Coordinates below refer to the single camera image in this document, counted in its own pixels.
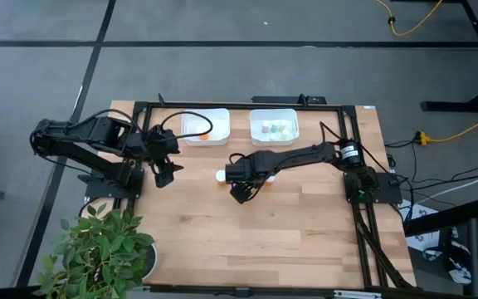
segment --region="white container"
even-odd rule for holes
[[[228,109],[191,109],[186,110],[206,116],[213,123],[213,130],[208,133],[207,140],[199,136],[184,138],[190,146],[225,145],[230,137],[230,112]],[[202,133],[209,129],[209,124],[196,115],[182,114],[182,135]]]
[[[269,130],[268,133],[263,133],[262,128],[264,121],[270,121],[271,124],[276,121],[279,122],[280,125],[283,122],[285,124],[285,132],[288,133],[286,138],[282,139],[285,136],[279,130],[276,132]],[[271,140],[271,135],[274,134],[276,134],[276,139]],[[298,115],[294,109],[252,110],[250,111],[250,136],[255,146],[292,145],[295,139],[300,136]]]

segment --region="gray floor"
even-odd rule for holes
[[[0,0],[0,39],[95,40],[107,1]],[[418,22],[431,3],[391,4],[399,31]],[[478,16],[478,3],[474,3]],[[107,40],[396,41],[387,14],[373,0],[166,1],[118,0]],[[474,41],[458,4],[446,4],[403,40]],[[0,48],[0,287],[14,269],[51,166],[32,155],[27,137],[42,118],[66,120],[80,89],[89,48]],[[424,113],[422,100],[469,100],[478,94],[478,51],[316,48],[105,48],[83,116],[112,100],[246,101],[254,95],[326,96],[330,103],[375,105],[386,141],[453,135],[477,114]],[[390,150],[396,171],[413,171],[410,148]],[[449,178],[478,166],[478,131],[443,145],[416,147],[417,179]],[[85,186],[63,175],[41,253],[51,251],[61,218],[74,218]],[[433,194],[442,188],[426,190]],[[478,185],[441,200],[478,199]],[[445,204],[429,202],[433,208]],[[459,292],[443,272],[417,268],[420,287]],[[133,293],[131,297],[143,297]],[[173,297],[172,295],[153,295]]]

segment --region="green plant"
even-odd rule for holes
[[[134,217],[131,210],[122,214],[109,211],[97,218],[106,204],[97,210],[88,206],[89,218],[78,218],[78,224],[70,227],[61,220],[65,232],[53,241],[54,253],[42,259],[45,272],[37,274],[41,288],[35,295],[47,298],[125,298],[126,291],[142,285],[147,273],[145,257],[153,239],[145,233],[137,233],[141,217]],[[63,269],[55,270],[61,256]]]

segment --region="desk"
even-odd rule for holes
[[[111,108],[131,115],[133,101],[114,101]],[[183,109],[153,108],[151,125]],[[356,107],[363,144],[388,167],[374,108]],[[312,164],[280,172],[249,203],[239,205],[229,186],[216,184],[215,173],[228,156],[260,148],[251,143],[249,110],[230,110],[231,138],[220,147],[189,147],[180,140],[181,154],[171,155],[185,169],[163,189],[145,165],[144,187],[134,213],[144,216],[139,231],[151,234],[159,251],[159,267],[144,283],[189,286],[253,286],[363,288],[359,253],[342,173],[329,164]],[[300,137],[276,151],[318,144],[319,121],[339,133],[337,115],[298,111]],[[180,132],[181,116],[166,127]],[[351,124],[347,121],[348,132]],[[119,161],[112,154],[100,153]],[[367,157],[367,164],[374,165]],[[101,205],[101,199],[94,205]],[[378,231],[384,252],[405,279],[415,284],[402,222],[386,204],[376,204]],[[372,279],[378,284],[373,253],[368,250]]]

